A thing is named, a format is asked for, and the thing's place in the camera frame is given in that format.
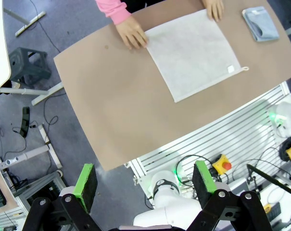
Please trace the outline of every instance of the bolt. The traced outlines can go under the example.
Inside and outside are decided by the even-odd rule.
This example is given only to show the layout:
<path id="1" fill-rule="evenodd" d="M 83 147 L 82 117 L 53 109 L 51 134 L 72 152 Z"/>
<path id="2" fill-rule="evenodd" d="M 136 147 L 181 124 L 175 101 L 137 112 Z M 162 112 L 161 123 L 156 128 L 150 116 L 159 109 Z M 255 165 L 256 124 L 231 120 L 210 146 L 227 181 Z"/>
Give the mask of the bolt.
<path id="1" fill-rule="evenodd" d="M 252 196 L 251 196 L 250 193 L 247 193 L 247 194 L 245 195 L 245 197 L 246 197 L 246 199 L 248 199 L 248 200 L 250 200 L 250 199 L 252 198 Z"/>
<path id="2" fill-rule="evenodd" d="M 68 196 L 68 197 L 65 198 L 65 201 L 66 202 L 70 202 L 71 200 L 72 200 L 72 198 L 70 196 Z"/>
<path id="3" fill-rule="evenodd" d="M 225 192 L 219 192 L 219 193 L 218 193 L 218 196 L 220 196 L 220 197 L 225 197 L 226 194 L 225 194 Z"/>

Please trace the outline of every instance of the green tape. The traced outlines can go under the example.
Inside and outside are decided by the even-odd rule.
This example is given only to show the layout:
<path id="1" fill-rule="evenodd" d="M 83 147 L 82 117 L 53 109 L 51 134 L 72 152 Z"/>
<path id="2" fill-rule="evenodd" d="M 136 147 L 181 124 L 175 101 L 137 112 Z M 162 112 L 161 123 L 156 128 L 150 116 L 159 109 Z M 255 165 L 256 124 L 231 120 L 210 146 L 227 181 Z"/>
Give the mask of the green tape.
<path id="1" fill-rule="evenodd" d="M 206 190 L 209 192 L 209 193 L 214 193 L 216 190 L 217 190 L 217 187 L 213 181 L 213 178 L 206 166 L 206 163 L 205 161 L 203 160 L 197 160 L 195 162 L 195 165 L 197 166 L 201 176 L 202 176 L 202 179 L 203 179 L 203 182 L 206 186 Z"/>
<path id="2" fill-rule="evenodd" d="M 80 173 L 80 176 L 78 178 L 77 184 L 75 186 L 73 195 L 81 202 L 82 206 L 86 210 L 86 204 L 84 202 L 84 198 L 82 196 L 82 193 L 84 191 L 84 187 L 89 179 L 89 175 L 93 169 L 93 164 L 84 164 L 83 169 Z"/>

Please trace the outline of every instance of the red button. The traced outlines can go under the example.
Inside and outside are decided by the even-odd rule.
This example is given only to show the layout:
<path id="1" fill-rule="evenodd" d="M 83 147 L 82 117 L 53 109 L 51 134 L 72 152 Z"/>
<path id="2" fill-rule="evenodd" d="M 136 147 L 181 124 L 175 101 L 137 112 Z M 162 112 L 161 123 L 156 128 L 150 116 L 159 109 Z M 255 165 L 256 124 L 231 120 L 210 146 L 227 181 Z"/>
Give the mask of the red button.
<path id="1" fill-rule="evenodd" d="M 222 167 L 226 170 L 230 170 L 232 168 L 232 164 L 229 162 L 223 162 Z"/>

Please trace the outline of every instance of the towel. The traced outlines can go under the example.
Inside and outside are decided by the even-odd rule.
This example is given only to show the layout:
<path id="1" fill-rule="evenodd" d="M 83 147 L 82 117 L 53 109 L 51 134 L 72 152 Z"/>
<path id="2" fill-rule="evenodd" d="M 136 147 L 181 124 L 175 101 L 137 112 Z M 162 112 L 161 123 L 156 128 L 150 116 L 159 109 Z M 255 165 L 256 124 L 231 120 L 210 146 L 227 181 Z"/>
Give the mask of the towel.
<path id="1" fill-rule="evenodd" d="M 275 40 L 279 38 L 275 24 L 264 6 L 248 8 L 242 11 L 253 38 L 257 42 Z"/>
<path id="2" fill-rule="evenodd" d="M 234 51 L 206 10 L 198 11 L 145 32 L 147 49 L 179 102 L 242 70 Z"/>

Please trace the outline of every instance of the hand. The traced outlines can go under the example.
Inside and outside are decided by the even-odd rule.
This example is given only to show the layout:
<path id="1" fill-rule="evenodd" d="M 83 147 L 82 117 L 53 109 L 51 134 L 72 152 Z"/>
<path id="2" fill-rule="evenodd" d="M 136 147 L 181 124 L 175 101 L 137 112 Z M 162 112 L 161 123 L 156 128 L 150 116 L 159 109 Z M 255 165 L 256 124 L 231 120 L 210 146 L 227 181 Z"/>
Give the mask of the hand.
<path id="1" fill-rule="evenodd" d="M 131 44 L 137 49 L 140 48 L 140 45 L 146 47 L 148 38 L 133 16 L 130 16 L 122 23 L 115 25 L 115 27 L 123 42 L 130 50 L 132 49 Z"/>
<path id="2" fill-rule="evenodd" d="M 209 19 L 214 19 L 216 22 L 222 19 L 224 12 L 224 5 L 222 0 L 202 0 L 205 8 L 207 9 L 207 15 Z"/>

